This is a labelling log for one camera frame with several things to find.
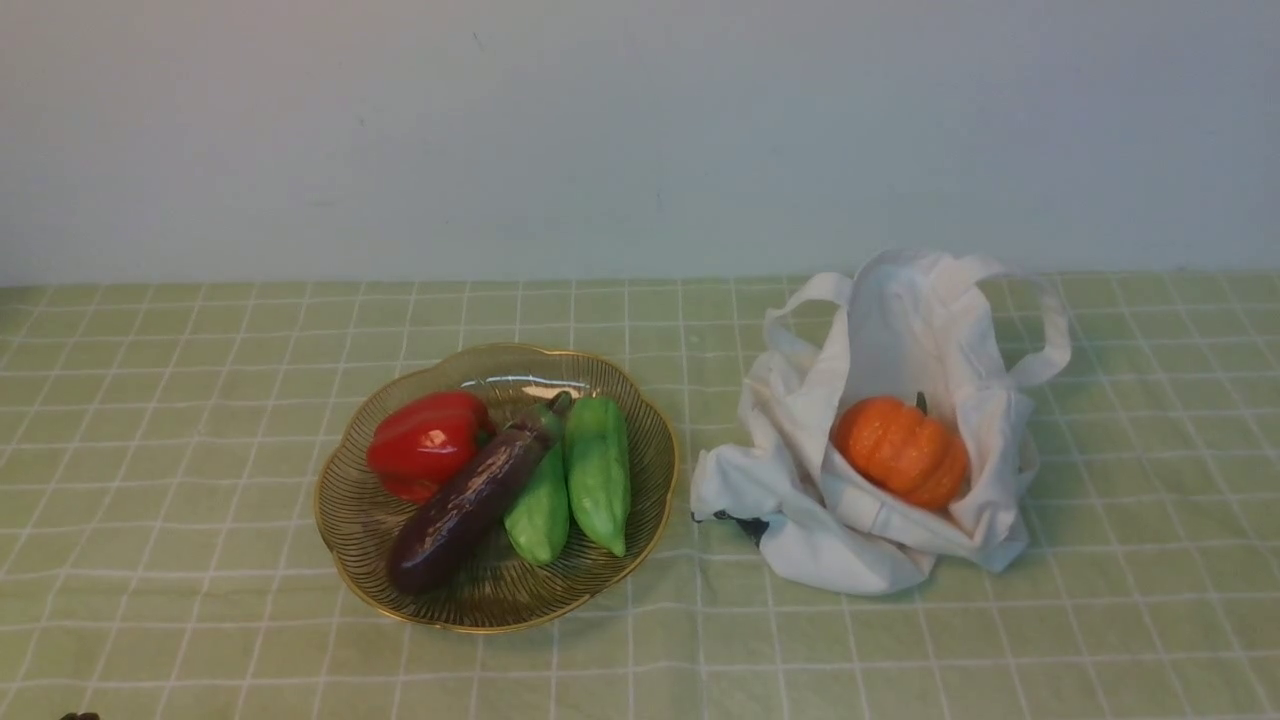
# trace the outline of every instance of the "red bell pepper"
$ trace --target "red bell pepper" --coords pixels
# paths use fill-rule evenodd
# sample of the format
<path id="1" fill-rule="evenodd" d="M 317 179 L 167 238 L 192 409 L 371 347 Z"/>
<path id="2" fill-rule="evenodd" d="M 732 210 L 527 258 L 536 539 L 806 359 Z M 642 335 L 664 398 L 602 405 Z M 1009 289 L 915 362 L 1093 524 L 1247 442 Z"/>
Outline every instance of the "red bell pepper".
<path id="1" fill-rule="evenodd" d="M 365 460 L 387 492 L 421 505 L 494 434 L 479 397 L 461 389 L 435 392 L 379 423 Z"/>

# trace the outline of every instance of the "white wall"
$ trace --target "white wall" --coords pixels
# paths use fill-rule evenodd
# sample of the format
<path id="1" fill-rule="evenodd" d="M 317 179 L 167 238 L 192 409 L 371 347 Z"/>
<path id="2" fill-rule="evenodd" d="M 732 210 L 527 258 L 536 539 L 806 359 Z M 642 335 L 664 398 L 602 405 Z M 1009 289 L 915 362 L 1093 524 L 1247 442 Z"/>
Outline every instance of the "white wall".
<path id="1" fill-rule="evenodd" d="M 1280 0 L 0 3 L 0 283 L 895 245 L 1280 266 Z"/>

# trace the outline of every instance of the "fake vegetable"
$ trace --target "fake vegetable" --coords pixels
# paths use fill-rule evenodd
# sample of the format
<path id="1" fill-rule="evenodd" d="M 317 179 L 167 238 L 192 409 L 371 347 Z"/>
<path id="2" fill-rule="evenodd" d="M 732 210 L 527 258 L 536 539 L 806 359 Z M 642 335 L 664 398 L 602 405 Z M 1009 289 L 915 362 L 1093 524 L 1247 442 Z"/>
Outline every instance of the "fake vegetable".
<path id="1" fill-rule="evenodd" d="M 873 484 L 927 510 L 956 497 L 969 471 L 964 441 L 916 406 L 877 396 L 846 410 L 831 436 L 836 450 Z"/>
<path id="2" fill-rule="evenodd" d="M 568 489 L 564 487 L 564 443 L 557 443 L 534 471 L 516 503 L 503 515 L 507 538 L 534 565 L 548 565 L 568 542 Z"/>
<path id="3" fill-rule="evenodd" d="M 618 404 L 584 397 L 564 430 L 568 502 L 582 533 L 618 557 L 627 553 L 631 464 L 627 425 Z"/>
<path id="4" fill-rule="evenodd" d="M 387 560 L 393 587 L 420 594 L 449 582 L 561 441 L 572 404 L 559 392 L 526 409 L 410 515 Z"/>
<path id="5" fill-rule="evenodd" d="M 421 505 L 493 434 L 479 397 L 461 389 L 435 392 L 388 415 L 374 430 L 365 460 L 387 492 Z"/>

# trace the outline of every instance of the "plate rim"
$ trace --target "plate rim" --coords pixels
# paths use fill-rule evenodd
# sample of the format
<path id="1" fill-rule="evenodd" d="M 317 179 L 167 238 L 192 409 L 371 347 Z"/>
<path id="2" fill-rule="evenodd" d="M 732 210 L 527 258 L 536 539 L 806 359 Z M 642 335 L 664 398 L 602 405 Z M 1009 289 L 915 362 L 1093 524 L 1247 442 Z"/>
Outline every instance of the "plate rim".
<path id="1" fill-rule="evenodd" d="M 325 477 L 326 471 L 329 470 L 330 465 L 333 465 L 334 457 L 337 457 L 338 451 L 342 448 L 343 443 L 347 442 L 347 438 L 351 434 L 351 428 L 355 424 L 356 418 L 360 416 L 361 411 L 364 411 L 365 407 L 370 402 L 372 402 L 372 398 L 376 395 L 381 393 L 383 391 L 385 391 L 387 388 L 392 387 L 393 384 L 403 382 L 407 378 L 411 378 L 413 375 L 420 375 L 420 374 L 430 373 L 430 372 L 435 370 L 445 360 L 449 360 L 449 359 L 453 359 L 453 357 L 458 357 L 458 356 L 463 356 L 463 355 L 470 355 L 470 354 L 474 354 L 474 352 L 492 351 L 492 350 L 516 350 L 516 351 L 520 351 L 520 352 L 534 352 L 534 354 L 540 354 L 540 355 L 568 355 L 568 356 L 575 356 L 575 357 L 584 357 L 584 359 L 588 359 L 588 360 L 594 360 L 594 361 L 598 361 L 598 363 L 603 363 L 604 365 L 607 365 L 611 369 L 613 369 L 614 372 L 617 372 L 622 377 L 622 379 L 625 379 L 627 383 L 631 384 L 631 387 L 635 389 L 636 396 L 639 397 L 640 402 L 648 405 L 649 409 L 652 409 L 658 415 L 658 418 L 662 420 L 663 427 L 667 429 L 667 434 L 671 436 L 672 455 L 673 455 L 673 457 L 672 457 L 672 469 L 671 469 L 671 483 L 667 487 L 667 496 L 666 496 L 666 498 L 663 498 L 662 518 L 658 521 L 658 530 L 654 533 L 653 539 L 649 541 L 649 544 L 646 544 L 644 548 L 640 550 L 640 555 L 637 555 L 636 559 L 634 561 L 631 561 L 631 564 L 628 564 L 626 568 L 623 568 L 621 571 L 618 571 L 618 574 L 614 575 L 608 583 L 605 583 L 599 591 L 596 591 L 596 592 L 594 592 L 591 594 L 584 596 L 582 598 L 579 598 L 579 600 L 573 601 L 572 603 L 570 603 L 570 605 L 567 605 L 567 606 L 564 606 L 564 607 L 562 607 L 562 609 L 559 609 L 559 610 L 557 610 L 554 612 L 543 615 L 540 618 L 535 618 L 532 620 L 525 620 L 524 623 L 516 623 L 516 624 L 512 624 L 512 625 L 495 625 L 495 626 L 492 626 L 492 628 L 475 628 L 475 626 L 471 626 L 471 625 L 458 625 L 456 623 L 444 623 L 444 621 L 439 621 L 439 620 L 426 620 L 426 619 L 422 619 L 422 618 L 416 618 L 416 616 L 412 616 L 412 615 L 406 615 L 403 612 L 398 612 L 396 610 L 392 610 L 389 607 L 383 606 L 380 602 L 378 602 L 374 598 L 369 597 L 369 594 L 365 593 L 365 591 L 360 585 L 357 585 L 356 582 L 351 578 L 351 575 L 347 573 L 347 569 L 343 568 L 342 561 L 338 557 L 337 551 L 334 551 L 333 546 L 329 544 L 329 538 L 325 537 L 324 527 L 323 527 L 323 524 L 320 521 L 320 484 L 324 482 L 324 477 Z M 462 350 L 458 350 L 457 352 L 452 352 L 452 354 L 447 355 L 445 357 L 442 357 L 440 360 L 438 360 L 433 365 L 429 365 L 426 368 L 419 368 L 417 370 L 413 370 L 411 373 L 406 373 L 403 375 L 398 375 L 396 378 L 392 378 L 390 380 L 383 383 L 381 387 L 379 387 L 378 389 L 370 392 L 365 397 L 365 400 L 362 400 L 360 402 L 360 405 L 356 407 L 356 410 L 351 414 L 351 419 L 347 420 L 347 427 L 343 428 L 342 434 L 338 437 L 338 443 L 334 445 L 333 450 L 329 451 L 329 455 L 325 457 L 325 461 L 320 465 L 320 470 L 319 470 L 319 473 L 316 475 L 316 479 L 315 479 L 315 483 L 314 483 L 314 492 L 311 493 L 312 495 L 311 515 L 312 515 L 312 521 L 315 523 L 315 527 L 316 527 L 316 534 L 320 536 L 320 541 L 324 542 L 325 550 L 329 551 L 329 560 L 333 562 L 334 569 L 337 570 L 338 577 L 342 578 L 343 584 L 347 585 L 347 589 L 349 589 L 352 592 L 352 594 L 355 594 L 356 597 L 358 597 L 361 601 L 364 601 L 366 605 L 369 605 L 370 607 L 372 607 L 378 612 L 380 612 L 380 614 L 383 614 L 383 615 L 385 615 L 388 618 L 392 618 L 392 619 L 396 619 L 396 620 L 401 620 L 401 621 L 404 621 L 404 623 L 410 623 L 410 624 L 415 624 L 415 625 L 425 625 L 425 626 L 430 626 L 430 628 L 439 628 L 439 629 L 443 629 L 443 630 L 453 630 L 453 632 L 466 633 L 466 634 L 495 635 L 495 634 L 503 634 L 503 633 L 513 633 L 513 632 L 518 632 L 518 630 L 527 630 L 530 628 L 536 628 L 539 625 L 545 625 L 547 623 L 552 623 L 552 621 L 554 621 L 554 620 L 557 620 L 559 618 L 563 618 L 564 615 L 568 615 L 570 612 L 572 612 L 573 610 L 577 610 L 582 605 L 586 605 L 588 602 L 590 602 L 595 597 L 599 597 L 602 593 L 604 593 L 604 591 L 612 588 L 613 585 L 616 585 L 620 582 L 622 582 L 623 579 L 626 579 L 628 575 L 631 575 L 631 573 L 635 571 L 636 568 L 640 566 L 641 562 L 644 562 L 649 557 L 650 553 L 653 553 L 654 548 L 658 547 L 658 542 L 662 541 L 662 533 L 667 529 L 667 523 L 671 520 L 672 502 L 673 502 L 673 500 L 676 497 L 676 484 L 680 480 L 680 456 L 681 456 L 680 436 L 676 432 L 675 425 L 671 424 L 671 418 L 667 416 L 667 413 L 664 413 L 662 410 L 662 407 L 659 407 L 658 405 L 655 405 L 653 401 L 649 400 L 649 397 L 641 389 L 640 383 L 637 383 L 635 380 L 635 378 L 632 378 L 631 374 L 627 373 L 626 369 L 621 368 L 617 363 L 614 363 L 614 361 L 612 361 L 608 357 L 604 357 L 602 355 L 595 355 L 595 354 L 591 354 L 591 352 L 582 352 L 580 350 L 549 350 L 547 347 L 541 347 L 541 346 L 536 346 L 536 345 L 530 345 L 530 343 L 524 343 L 524 342 L 486 342 L 486 343 L 480 343 L 480 345 L 472 345 L 470 347 L 463 347 Z"/>

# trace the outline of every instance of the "black object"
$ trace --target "black object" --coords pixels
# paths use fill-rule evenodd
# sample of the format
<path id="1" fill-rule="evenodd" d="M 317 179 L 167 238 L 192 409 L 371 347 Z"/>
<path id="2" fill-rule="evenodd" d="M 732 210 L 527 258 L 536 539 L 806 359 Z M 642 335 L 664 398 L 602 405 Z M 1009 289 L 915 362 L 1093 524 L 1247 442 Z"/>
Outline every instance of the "black object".
<path id="1" fill-rule="evenodd" d="M 701 521 L 698 518 L 694 518 L 692 512 L 690 512 L 689 516 L 695 523 Z M 742 532 L 746 534 L 748 538 L 750 538 L 751 543 L 755 544 L 755 547 L 760 547 L 760 538 L 763 538 L 764 533 L 768 532 L 769 529 L 768 520 L 762 520 L 759 518 L 735 518 L 728 512 L 724 512 L 723 510 L 717 510 L 716 514 L 712 515 L 712 518 L 716 518 L 717 520 L 733 520 L 735 523 L 737 523 L 737 527 L 742 528 Z"/>
<path id="2" fill-rule="evenodd" d="M 572 396 L 557 393 L 521 413 L 401 528 L 387 571 L 396 589 L 444 585 L 520 497 L 539 462 L 564 436 Z"/>

